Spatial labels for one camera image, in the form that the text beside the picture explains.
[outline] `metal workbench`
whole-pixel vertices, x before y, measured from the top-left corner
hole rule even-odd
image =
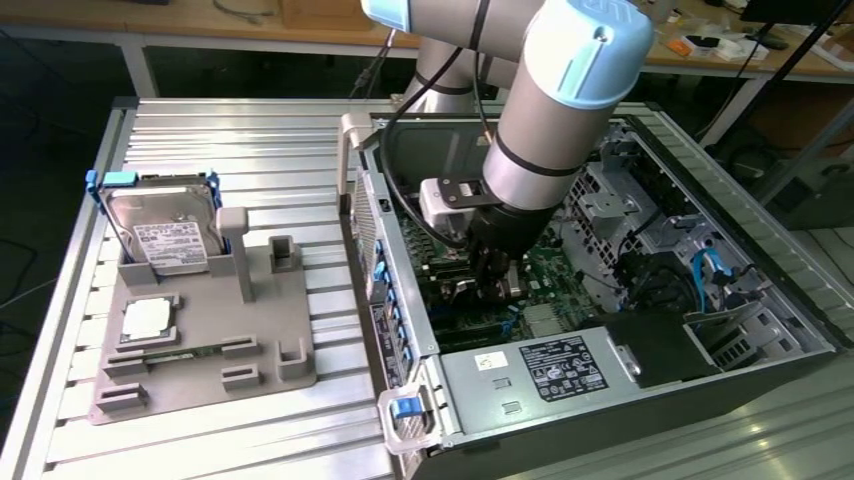
[[[116,276],[118,245],[86,199],[0,460],[0,478],[392,478],[373,408],[334,208],[338,117],[389,111],[382,101],[142,100],[116,108],[100,171],[190,173],[212,168],[225,206],[249,208],[246,245],[288,234],[304,247],[320,381],[278,393],[138,420],[85,420]],[[725,205],[701,153],[643,105],[637,115]],[[80,173],[82,191],[82,172]],[[731,212],[768,249],[777,225],[756,205]],[[815,264],[775,252],[797,283]],[[809,290],[841,329],[849,293]],[[521,479],[854,478],[854,362],[839,359],[724,417],[516,476]]]

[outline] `circuit board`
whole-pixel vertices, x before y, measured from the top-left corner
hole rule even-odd
[[[457,308],[440,301],[438,290],[448,282],[470,277],[468,252],[434,241],[408,218],[400,219],[400,226],[433,334],[444,353],[572,331],[581,320],[600,311],[575,278],[553,229],[547,229],[523,259],[520,276],[528,286],[527,298],[508,305]],[[541,305],[548,307],[531,309]]]

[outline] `desk leg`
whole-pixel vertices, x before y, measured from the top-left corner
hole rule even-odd
[[[154,82],[150,66],[148,65],[141,35],[128,35],[121,40],[121,43],[118,43],[118,47],[121,48],[124,64],[130,74],[136,96],[146,98],[157,97],[157,83]]]
[[[720,140],[720,137],[723,137],[723,134],[732,126],[732,123],[737,120],[744,108],[747,108],[749,100],[756,96],[756,93],[759,93],[759,90],[769,78],[769,76],[763,76],[751,78],[744,82],[744,85],[741,85],[741,88],[737,90],[735,97],[732,97],[732,101],[727,104],[723,112],[720,112],[717,120],[715,120],[715,123],[708,128],[708,132],[705,132],[705,135],[699,141],[700,147],[717,143],[717,140]]]

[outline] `blue cable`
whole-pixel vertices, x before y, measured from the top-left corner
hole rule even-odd
[[[712,247],[703,248],[691,260],[691,270],[693,276],[693,285],[699,294],[699,312],[705,313],[705,287],[703,286],[703,257],[711,260],[711,268],[715,272],[723,272],[724,275],[732,275],[732,269],[723,265],[720,254]]]

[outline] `power supply label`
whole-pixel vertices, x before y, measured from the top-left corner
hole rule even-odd
[[[608,388],[581,337],[519,348],[539,397],[547,402]]]
[[[196,222],[133,225],[133,233],[152,267],[180,267],[208,261]]]

